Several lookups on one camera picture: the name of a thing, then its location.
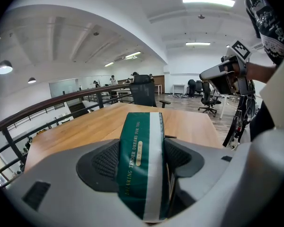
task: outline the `ceiling light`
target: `ceiling light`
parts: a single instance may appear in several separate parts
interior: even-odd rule
[[[110,66],[110,65],[112,65],[112,64],[114,64],[113,62],[111,62],[111,63],[109,63],[109,64],[107,64],[107,65],[105,65],[105,66]]]
[[[141,52],[138,51],[138,52],[136,52],[136,53],[134,53],[134,54],[127,55],[127,56],[125,56],[125,58],[131,57],[131,56],[134,56],[134,55],[138,55],[138,54],[141,54]]]
[[[182,0],[184,3],[188,2],[206,2],[206,3],[215,3],[220,5],[225,5],[229,7],[233,7],[235,1],[233,0]]]
[[[210,45],[209,42],[187,42],[186,45]]]
[[[32,84],[32,83],[35,83],[36,82],[36,79],[35,78],[30,78],[29,80],[28,80],[28,83],[29,84]]]
[[[1,61],[0,62],[0,74],[7,74],[13,70],[13,67],[9,61]]]
[[[131,60],[131,59],[137,59],[137,57],[134,55],[134,56],[131,56],[131,57],[127,57],[125,58],[126,60]]]

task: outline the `person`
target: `person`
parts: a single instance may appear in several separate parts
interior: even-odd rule
[[[195,80],[190,79],[187,84],[188,84],[188,86],[189,86],[189,93],[188,93],[188,95],[189,95],[190,97],[194,98],[194,95],[195,95],[195,87],[196,87]]]
[[[114,75],[112,75],[111,83],[112,83],[112,85],[118,85],[118,81],[115,79]]]
[[[155,83],[155,79],[153,78],[152,74],[150,74],[150,77],[151,77],[151,81],[152,81],[153,83]]]
[[[247,62],[247,80],[257,80],[267,83],[284,59],[284,30],[280,20],[266,0],[245,0],[247,13],[256,31],[257,38],[261,38],[268,57],[274,63],[272,66],[262,66]],[[239,73],[239,65],[233,64],[235,75]],[[274,128],[274,122],[262,102],[257,115],[245,128],[241,143],[252,141],[260,133]]]
[[[136,71],[134,71],[133,73],[132,73],[132,75],[131,76],[133,76],[133,82],[134,82],[134,77],[135,76],[137,76],[139,73],[138,72],[136,72]]]
[[[100,84],[96,80],[94,80],[94,84],[96,84],[96,87],[100,87]]]

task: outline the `floor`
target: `floor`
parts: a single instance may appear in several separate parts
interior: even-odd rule
[[[170,108],[170,109],[178,109],[178,110],[200,113],[202,112],[202,109],[198,111],[198,108],[204,107],[204,105],[201,103],[201,96],[197,96],[194,98],[179,98],[179,97],[173,97],[172,95],[169,95],[169,94],[160,94],[160,95],[156,94],[157,107],[162,107],[162,103],[160,103],[159,100],[170,101],[171,104],[165,106],[165,108]],[[223,117],[222,119],[220,119],[224,98],[221,98],[220,100],[221,100],[221,104],[214,106],[214,109],[217,110],[216,117],[214,118],[213,114],[209,113],[209,111],[207,111],[207,113],[208,113],[209,118],[212,120],[216,130],[218,131],[221,144],[222,144],[231,126],[231,122],[237,110],[238,103],[227,98]]]

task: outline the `office chair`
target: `office chair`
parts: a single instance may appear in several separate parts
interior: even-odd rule
[[[202,88],[203,97],[201,99],[201,103],[206,105],[207,107],[199,107],[198,110],[200,110],[200,108],[205,109],[203,113],[205,113],[206,111],[210,111],[213,113],[213,117],[215,117],[217,114],[217,110],[210,107],[213,107],[216,104],[220,104],[221,102],[218,101],[218,97],[216,97],[215,100],[211,100],[209,82],[202,82]]]
[[[196,83],[195,83],[195,92],[197,92],[200,96],[201,93],[203,92],[203,89],[202,89],[202,81],[198,80]]]
[[[133,83],[129,85],[129,89],[133,96],[133,102],[137,105],[143,106],[156,106],[155,100],[155,84],[151,81],[149,75],[136,75],[134,76]],[[165,100],[160,100],[162,108],[165,108],[165,104],[170,104],[170,102]]]

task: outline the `person's arm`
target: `person's arm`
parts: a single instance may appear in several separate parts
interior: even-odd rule
[[[238,74],[239,73],[239,65],[235,63],[232,66],[233,66],[233,69],[235,71],[235,74]],[[276,70],[275,65],[273,65],[273,66],[261,66],[261,65],[257,65],[257,64],[251,63],[251,62],[247,62],[246,66],[247,66],[246,79],[247,80],[256,80],[256,81],[260,81],[260,82],[263,82],[263,83],[267,83]]]

